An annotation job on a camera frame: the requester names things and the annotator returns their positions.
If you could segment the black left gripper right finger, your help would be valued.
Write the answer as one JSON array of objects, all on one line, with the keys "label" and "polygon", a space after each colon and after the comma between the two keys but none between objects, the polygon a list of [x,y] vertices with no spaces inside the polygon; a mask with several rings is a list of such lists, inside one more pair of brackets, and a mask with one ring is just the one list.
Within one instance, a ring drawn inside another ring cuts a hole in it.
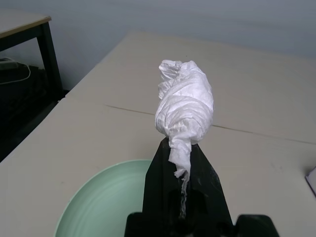
[{"label": "black left gripper right finger", "polygon": [[192,146],[186,214],[197,221],[204,216],[213,224],[232,224],[220,179],[198,144]]}]

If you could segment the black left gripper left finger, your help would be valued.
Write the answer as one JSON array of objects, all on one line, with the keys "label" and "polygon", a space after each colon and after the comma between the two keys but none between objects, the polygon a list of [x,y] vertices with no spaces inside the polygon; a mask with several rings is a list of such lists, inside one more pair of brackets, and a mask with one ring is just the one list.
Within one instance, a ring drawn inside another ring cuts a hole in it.
[{"label": "black left gripper left finger", "polygon": [[146,173],[143,196],[143,213],[163,222],[175,222],[180,214],[181,181],[169,155],[169,142],[162,140]]}]

